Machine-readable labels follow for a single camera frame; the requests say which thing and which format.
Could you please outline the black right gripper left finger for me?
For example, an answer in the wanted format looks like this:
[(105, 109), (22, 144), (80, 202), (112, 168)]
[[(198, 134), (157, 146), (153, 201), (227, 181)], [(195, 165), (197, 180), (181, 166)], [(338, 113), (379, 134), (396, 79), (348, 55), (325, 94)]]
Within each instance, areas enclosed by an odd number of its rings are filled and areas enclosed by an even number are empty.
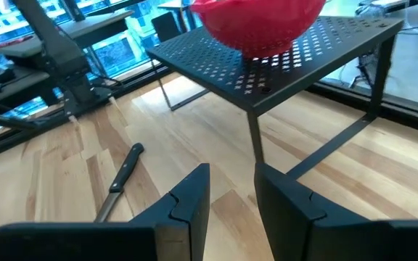
[(129, 221), (0, 226), (0, 260), (202, 260), (210, 165), (202, 163)]

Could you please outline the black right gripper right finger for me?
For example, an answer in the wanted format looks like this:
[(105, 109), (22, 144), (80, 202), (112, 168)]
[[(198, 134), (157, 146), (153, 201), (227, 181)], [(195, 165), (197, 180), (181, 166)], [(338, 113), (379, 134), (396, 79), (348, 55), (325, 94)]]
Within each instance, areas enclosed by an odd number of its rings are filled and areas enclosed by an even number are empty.
[(267, 164), (254, 184), (275, 260), (418, 260), (418, 220), (368, 220)]

